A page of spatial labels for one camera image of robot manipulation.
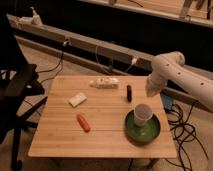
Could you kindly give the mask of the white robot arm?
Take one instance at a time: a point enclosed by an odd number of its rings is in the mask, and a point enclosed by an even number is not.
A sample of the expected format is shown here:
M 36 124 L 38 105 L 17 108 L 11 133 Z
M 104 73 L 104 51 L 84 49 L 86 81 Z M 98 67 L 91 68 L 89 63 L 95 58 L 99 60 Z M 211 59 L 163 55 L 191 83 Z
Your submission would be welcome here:
M 146 80 L 146 95 L 159 94 L 172 81 L 213 112 L 213 80 L 185 69 L 184 64 L 185 57 L 178 51 L 155 56 Z

